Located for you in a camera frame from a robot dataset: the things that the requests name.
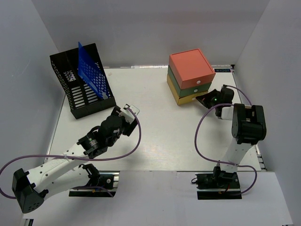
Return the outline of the salmon top drawer box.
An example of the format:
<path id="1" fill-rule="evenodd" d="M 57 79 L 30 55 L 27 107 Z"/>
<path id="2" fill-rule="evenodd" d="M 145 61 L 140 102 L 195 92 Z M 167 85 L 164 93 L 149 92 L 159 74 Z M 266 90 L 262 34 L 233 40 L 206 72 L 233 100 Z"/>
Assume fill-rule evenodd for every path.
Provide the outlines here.
<path id="1" fill-rule="evenodd" d="M 169 66 L 181 89 L 211 83 L 215 71 L 200 49 L 192 49 L 169 56 Z"/>

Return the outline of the yellow bottom drawer box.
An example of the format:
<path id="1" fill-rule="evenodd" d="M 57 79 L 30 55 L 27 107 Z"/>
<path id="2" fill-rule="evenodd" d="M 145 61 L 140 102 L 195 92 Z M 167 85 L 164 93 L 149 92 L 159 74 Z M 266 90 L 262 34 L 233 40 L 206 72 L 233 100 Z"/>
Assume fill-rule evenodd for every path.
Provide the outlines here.
<path id="1" fill-rule="evenodd" d="M 201 93 L 195 93 L 195 94 L 192 94 L 192 95 L 189 95 L 189 96 L 185 96 L 185 97 L 179 97 L 176 93 L 176 90 L 175 88 L 173 87 L 172 85 L 172 81 L 170 80 L 169 76 L 167 75 L 167 78 L 166 78 L 166 81 L 168 83 L 168 86 L 171 90 L 171 93 L 175 99 L 175 102 L 177 103 L 177 105 L 183 105 L 183 104 L 186 104 L 186 103 L 189 103 L 189 102 L 192 102 L 195 100 L 195 98 L 197 96 L 200 96 L 200 95 L 203 95 L 203 94 L 206 94 L 207 92 L 201 92 Z"/>

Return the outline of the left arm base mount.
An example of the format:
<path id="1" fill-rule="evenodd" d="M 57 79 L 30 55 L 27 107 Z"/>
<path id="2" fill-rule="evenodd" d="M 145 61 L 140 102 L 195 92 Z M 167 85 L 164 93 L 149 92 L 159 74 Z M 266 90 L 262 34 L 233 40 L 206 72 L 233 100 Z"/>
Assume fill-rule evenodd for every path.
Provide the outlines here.
<path id="1" fill-rule="evenodd" d="M 84 188 L 70 189 L 69 197 L 108 197 L 113 198 L 119 183 L 119 171 L 99 171 L 93 164 L 81 164 L 78 166 L 84 172 L 88 181 L 82 185 Z"/>

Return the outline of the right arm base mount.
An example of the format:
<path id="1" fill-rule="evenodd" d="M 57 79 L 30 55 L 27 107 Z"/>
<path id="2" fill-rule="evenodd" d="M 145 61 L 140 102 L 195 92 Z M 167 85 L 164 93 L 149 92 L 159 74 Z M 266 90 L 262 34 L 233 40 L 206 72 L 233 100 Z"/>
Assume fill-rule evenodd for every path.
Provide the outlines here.
<path id="1" fill-rule="evenodd" d="M 242 199 L 237 174 L 233 179 L 215 178 L 213 173 L 196 174 L 191 180 L 197 187 L 198 200 L 240 200 Z"/>

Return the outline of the blue plastic folder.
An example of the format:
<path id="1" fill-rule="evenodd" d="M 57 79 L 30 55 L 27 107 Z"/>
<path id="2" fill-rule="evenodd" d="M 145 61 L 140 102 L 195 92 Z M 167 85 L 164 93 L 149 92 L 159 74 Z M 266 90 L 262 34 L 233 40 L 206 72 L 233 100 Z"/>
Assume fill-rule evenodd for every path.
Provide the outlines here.
<path id="1" fill-rule="evenodd" d="M 78 75 L 101 99 L 110 97 L 107 80 L 104 73 L 96 65 L 84 47 L 78 42 Z"/>

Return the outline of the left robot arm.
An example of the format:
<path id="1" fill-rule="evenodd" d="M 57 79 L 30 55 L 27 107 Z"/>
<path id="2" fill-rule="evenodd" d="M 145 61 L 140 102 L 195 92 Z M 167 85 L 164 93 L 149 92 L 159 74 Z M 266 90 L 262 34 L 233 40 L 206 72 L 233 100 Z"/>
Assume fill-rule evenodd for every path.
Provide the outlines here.
<path id="1" fill-rule="evenodd" d="M 139 112 L 134 105 L 116 106 L 101 125 L 93 127 L 61 155 L 33 169 L 15 171 L 12 191 L 22 213 L 36 210 L 46 199 L 65 190 L 98 187 L 101 176 L 90 162 L 98 160 L 120 136 L 131 135 L 140 125 Z"/>

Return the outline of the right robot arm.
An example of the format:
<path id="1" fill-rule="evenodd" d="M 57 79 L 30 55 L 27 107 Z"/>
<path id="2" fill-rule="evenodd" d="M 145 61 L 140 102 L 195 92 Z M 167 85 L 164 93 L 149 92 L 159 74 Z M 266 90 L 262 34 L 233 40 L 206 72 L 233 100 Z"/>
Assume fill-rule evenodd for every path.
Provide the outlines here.
<path id="1" fill-rule="evenodd" d="M 220 91 L 213 91 L 197 96 L 205 108 L 215 110 L 215 116 L 232 122 L 232 142 L 221 160 L 215 161 L 212 181 L 222 188 L 236 179 L 237 169 L 245 154 L 267 134 L 264 109 L 261 105 L 234 104 L 232 86 L 223 85 Z"/>

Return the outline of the green drawer box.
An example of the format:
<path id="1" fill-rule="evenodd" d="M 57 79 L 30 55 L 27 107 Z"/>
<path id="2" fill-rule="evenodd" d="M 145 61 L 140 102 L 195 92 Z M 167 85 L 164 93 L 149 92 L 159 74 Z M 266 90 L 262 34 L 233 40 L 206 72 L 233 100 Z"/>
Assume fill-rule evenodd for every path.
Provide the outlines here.
<path id="1" fill-rule="evenodd" d="M 168 66 L 167 75 L 169 76 L 170 80 L 172 81 L 172 85 L 175 88 L 176 93 L 179 97 L 185 97 L 185 96 L 189 96 L 189 95 L 192 95 L 195 93 L 207 92 L 212 84 L 210 82 L 210 83 L 198 85 L 198 86 L 191 87 L 191 88 L 181 89 L 170 66 Z"/>

